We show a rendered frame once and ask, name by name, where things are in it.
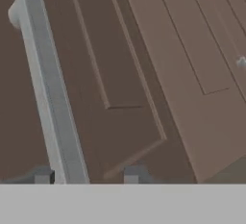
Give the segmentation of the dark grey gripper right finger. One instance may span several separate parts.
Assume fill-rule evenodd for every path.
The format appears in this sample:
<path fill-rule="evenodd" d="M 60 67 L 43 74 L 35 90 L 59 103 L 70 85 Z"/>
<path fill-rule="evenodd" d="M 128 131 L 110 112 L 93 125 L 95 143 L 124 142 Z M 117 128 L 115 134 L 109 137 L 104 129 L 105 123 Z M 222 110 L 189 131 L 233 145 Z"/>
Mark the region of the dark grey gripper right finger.
<path fill-rule="evenodd" d="M 124 169 L 125 184 L 152 184 L 154 181 L 144 165 L 130 165 Z"/>

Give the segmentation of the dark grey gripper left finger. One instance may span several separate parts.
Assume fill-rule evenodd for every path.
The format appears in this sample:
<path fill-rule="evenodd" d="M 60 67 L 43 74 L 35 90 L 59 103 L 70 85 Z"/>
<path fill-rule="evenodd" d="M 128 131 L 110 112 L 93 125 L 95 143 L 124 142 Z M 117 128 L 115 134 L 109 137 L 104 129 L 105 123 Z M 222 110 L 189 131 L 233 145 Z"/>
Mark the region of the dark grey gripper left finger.
<path fill-rule="evenodd" d="M 2 181 L 3 184 L 54 184 L 55 171 L 47 165 L 39 166 L 22 176 Z"/>

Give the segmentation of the light brown cabinet door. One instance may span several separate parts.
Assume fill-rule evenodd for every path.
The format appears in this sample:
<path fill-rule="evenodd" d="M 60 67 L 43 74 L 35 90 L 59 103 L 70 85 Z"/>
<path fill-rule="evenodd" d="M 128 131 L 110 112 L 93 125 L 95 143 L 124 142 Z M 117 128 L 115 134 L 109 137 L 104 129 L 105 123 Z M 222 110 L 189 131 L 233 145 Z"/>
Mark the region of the light brown cabinet door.
<path fill-rule="evenodd" d="M 129 0 L 195 177 L 246 183 L 246 73 L 217 0 Z"/>

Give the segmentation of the grey cabinet door handle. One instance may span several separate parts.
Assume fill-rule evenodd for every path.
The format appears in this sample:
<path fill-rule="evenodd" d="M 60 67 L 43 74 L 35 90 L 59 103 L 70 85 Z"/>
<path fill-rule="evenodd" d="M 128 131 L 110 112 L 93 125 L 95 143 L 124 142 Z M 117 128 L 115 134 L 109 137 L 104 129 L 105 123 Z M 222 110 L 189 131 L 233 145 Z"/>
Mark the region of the grey cabinet door handle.
<path fill-rule="evenodd" d="M 55 182 L 87 184 L 84 153 L 44 1 L 14 0 L 8 17 L 23 38 Z"/>

